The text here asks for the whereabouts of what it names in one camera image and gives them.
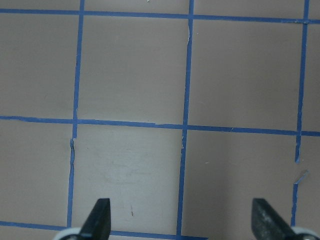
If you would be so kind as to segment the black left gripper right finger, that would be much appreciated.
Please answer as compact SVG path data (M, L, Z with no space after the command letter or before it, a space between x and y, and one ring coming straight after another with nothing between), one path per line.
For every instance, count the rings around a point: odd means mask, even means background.
M292 240L296 233L264 198L254 198L251 230L256 240Z

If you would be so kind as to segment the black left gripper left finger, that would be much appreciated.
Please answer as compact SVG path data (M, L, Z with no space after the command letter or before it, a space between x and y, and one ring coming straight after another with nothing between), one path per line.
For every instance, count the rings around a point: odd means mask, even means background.
M81 240L108 240L111 233L111 202L99 198L79 232Z

